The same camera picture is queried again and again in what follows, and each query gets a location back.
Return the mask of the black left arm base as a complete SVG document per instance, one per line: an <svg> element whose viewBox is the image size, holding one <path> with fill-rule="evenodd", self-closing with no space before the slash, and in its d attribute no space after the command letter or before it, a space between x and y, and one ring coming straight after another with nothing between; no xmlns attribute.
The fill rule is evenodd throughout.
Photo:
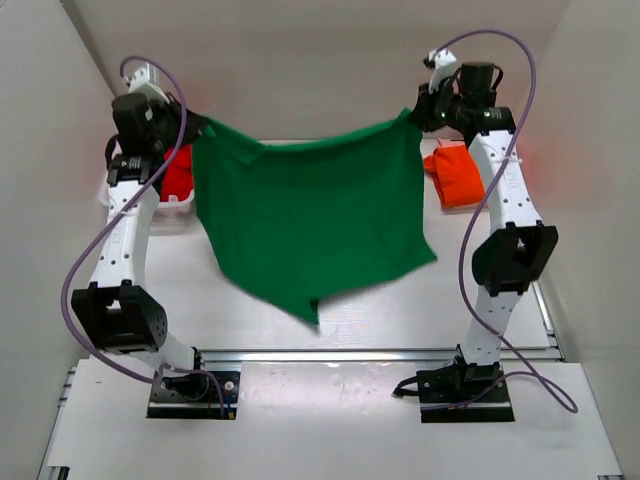
<svg viewBox="0 0 640 480"><path fill-rule="evenodd" d="M151 419L231 421L237 418L241 368L239 364L207 370L216 377L222 396L205 375L164 376L152 386L146 416Z"/></svg>

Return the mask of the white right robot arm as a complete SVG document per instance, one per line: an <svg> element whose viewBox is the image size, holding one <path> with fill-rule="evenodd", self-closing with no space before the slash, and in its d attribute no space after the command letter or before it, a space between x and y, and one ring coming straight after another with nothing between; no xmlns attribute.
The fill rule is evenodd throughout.
<svg viewBox="0 0 640 480"><path fill-rule="evenodd" d="M467 401L484 388L478 369L497 367L512 313L540 277L559 235L543 222L529 195L515 147L513 114L496 103L502 69L488 62L458 63L445 55L425 65L431 77L418 90L412 120L425 132L449 127L463 136L485 189L480 204L490 218L489 236L471 258L478 295L457 348L456 361L463 366L448 376L452 395Z"/></svg>

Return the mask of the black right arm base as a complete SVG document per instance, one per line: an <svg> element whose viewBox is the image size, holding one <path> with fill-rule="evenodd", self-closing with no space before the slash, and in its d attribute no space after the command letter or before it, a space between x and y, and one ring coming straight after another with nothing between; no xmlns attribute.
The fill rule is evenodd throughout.
<svg viewBox="0 0 640 480"><path fill-rule="evenodd" d="M480 366L457 357L446 366L418 370L400 381L392 395L417 398L423 424L515 420L504 371L498 362Z"/></svg>

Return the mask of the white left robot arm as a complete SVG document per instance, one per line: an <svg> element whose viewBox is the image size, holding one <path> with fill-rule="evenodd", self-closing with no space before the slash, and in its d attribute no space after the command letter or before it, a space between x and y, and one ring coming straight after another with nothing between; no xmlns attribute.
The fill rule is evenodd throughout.
<svg viewBox="0 0 640 480"><path fill-rule="evenodd" d="M169 94L128 93L112 103L117 132L105 152L107 224L87 247L99 257L86 287L66 279L61 309L68 329L93 356L114 369L115 355L175 371L188 398L208 389L196 349L169 332L165 309L146 289L145 264L153 216L168 160L200 134L202 120Z"/></svg>

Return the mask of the green t shirt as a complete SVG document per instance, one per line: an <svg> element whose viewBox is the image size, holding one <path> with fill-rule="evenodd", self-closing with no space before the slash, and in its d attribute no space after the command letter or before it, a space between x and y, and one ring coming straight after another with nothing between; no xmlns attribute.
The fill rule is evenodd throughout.
<svg viewBox="0 0 640 480"><path fill-rule="evenodd" d="M330 296L436 260L409 110L337 137L265 144L210 121L192 150L197 216L221 272L310 324Z"/></svg>

